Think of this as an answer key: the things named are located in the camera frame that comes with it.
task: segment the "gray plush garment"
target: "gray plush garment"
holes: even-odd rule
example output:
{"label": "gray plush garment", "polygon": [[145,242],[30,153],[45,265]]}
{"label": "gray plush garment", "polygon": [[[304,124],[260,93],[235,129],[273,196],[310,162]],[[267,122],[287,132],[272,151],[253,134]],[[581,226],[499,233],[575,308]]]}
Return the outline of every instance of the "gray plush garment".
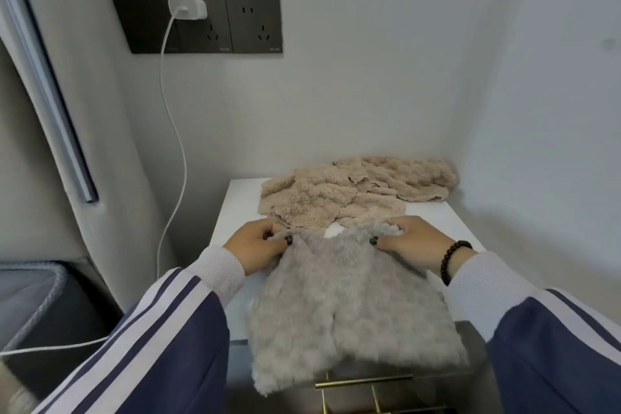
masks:
{"label": "gray plush garment", "polygon": [[438,292],[369,244],[395,235],[368,224],[331,238],[288,231],[293,243],[249,317],[253,379],[261,394],[309,381],[346,356],[399,366],[467,363]]}

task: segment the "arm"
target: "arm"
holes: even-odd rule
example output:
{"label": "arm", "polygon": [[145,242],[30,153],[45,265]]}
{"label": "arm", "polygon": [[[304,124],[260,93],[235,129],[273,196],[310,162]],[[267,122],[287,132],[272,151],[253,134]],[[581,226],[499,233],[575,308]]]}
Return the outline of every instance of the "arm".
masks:
{"label": "arm", "polygon": [[[419,217],[390,220],[403,236],[380,237],[439,273],[454,240]],[[493,253],[461,248],[448,272],[446,302],[459,306],[487,342],[505,412],[617,412],[621,328],[560,290],[539,290]]]}
{"label": "arm", "polygon": [[279,229],[247,223],[224,247],[161,277],[97,352],[35,413],[223,412],[229,329],[223,308],[247,274],[286,248]]}

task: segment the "cuff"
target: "cuff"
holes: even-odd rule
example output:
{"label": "cuff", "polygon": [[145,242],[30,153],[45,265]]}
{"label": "cuff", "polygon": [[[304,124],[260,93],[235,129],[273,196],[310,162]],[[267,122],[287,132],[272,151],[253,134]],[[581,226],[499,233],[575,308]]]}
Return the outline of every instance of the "cuff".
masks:
{"label": "cuff", "polygon": [[244,268],[237,257],[219,245],[210,245],[187,270],[218,295],[223,308],[244,284]]}
{"label": "cuff", "polygon": [[470,258],[446,289],[446,303],[459,311],[487,342],[505,313],[537,291],[492,252]]}

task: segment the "sleeve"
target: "sleeve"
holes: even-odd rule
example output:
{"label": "sleeve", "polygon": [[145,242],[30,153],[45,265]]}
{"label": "sleeve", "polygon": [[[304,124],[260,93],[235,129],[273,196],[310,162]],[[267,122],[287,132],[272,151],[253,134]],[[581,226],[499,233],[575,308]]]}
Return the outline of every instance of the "sleeve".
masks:
{"label": "sleeve", "polygon": [[487,341],[507,413],[608,413],[621,406],[621,328],[570,294],[539,290],[493,253],[448,286]]}
{"label": "sleeve", "polygon": [[185,270],[170,270],[34,412],[224,412],[223,308],[243,282],[241,264],[221,247],[208,247]]}

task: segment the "brown plush garment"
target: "brown plush garment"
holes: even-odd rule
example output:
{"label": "brown plush garment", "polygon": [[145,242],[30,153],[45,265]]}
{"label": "brown plush garment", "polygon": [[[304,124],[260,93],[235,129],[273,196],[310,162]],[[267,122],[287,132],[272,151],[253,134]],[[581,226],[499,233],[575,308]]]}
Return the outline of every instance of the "brown plush garment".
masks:
{"label": "brown plush garment", "polygon": [[259,213],[293,228],[323,230],[334,221],[349,228],[405,214],[404,201],[446,200],[457,182],[441,160],[346,159],[269,179]]}

